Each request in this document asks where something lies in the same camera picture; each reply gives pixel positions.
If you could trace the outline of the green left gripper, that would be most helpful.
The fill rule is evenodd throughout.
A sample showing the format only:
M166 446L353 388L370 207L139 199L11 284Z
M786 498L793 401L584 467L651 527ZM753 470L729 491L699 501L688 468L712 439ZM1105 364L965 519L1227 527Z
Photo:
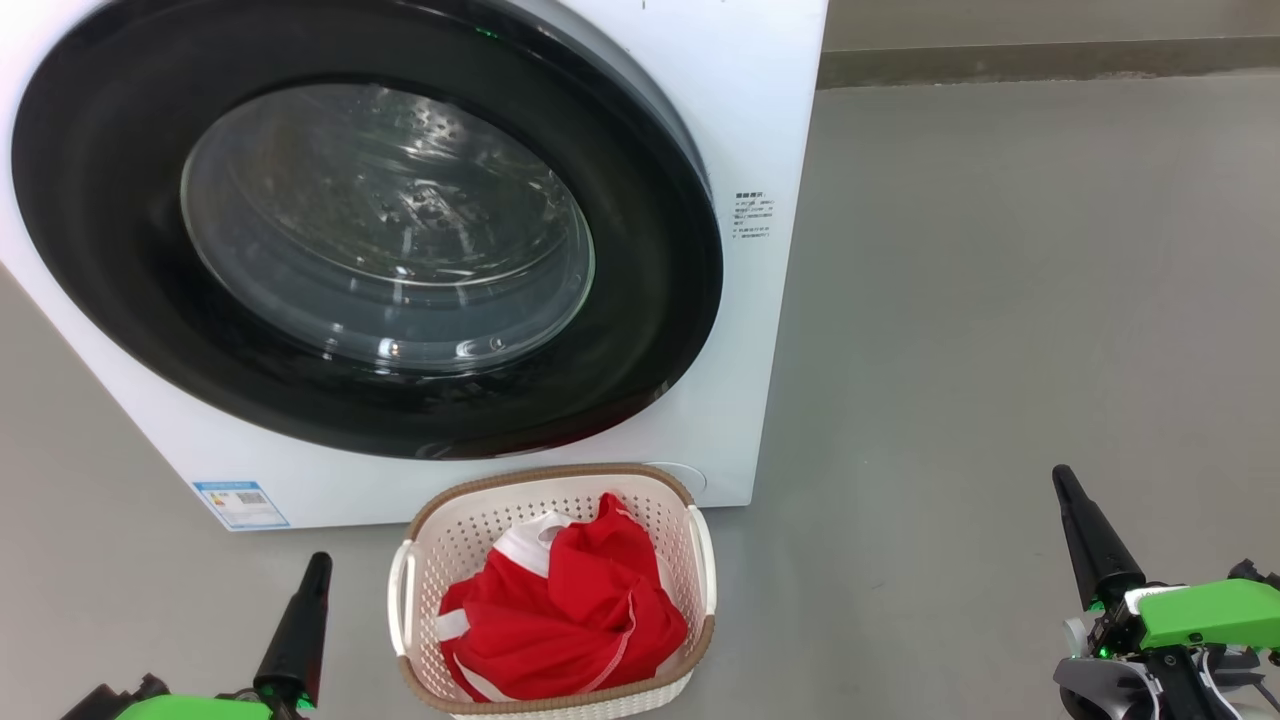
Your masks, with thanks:
M307 719L319 702L333 560L316 552L269 643L253 688L174 694L155 675L136 691L93 688L64 719Z

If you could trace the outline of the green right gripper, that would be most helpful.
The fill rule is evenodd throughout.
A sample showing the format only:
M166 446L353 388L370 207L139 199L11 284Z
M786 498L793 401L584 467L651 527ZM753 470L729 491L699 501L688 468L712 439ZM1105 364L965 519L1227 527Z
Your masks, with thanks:
M1146 583L1069 465L1052 470L1085 615L1065 621L1070 719L1275 719L1277 574L1252 561L1224 580Z

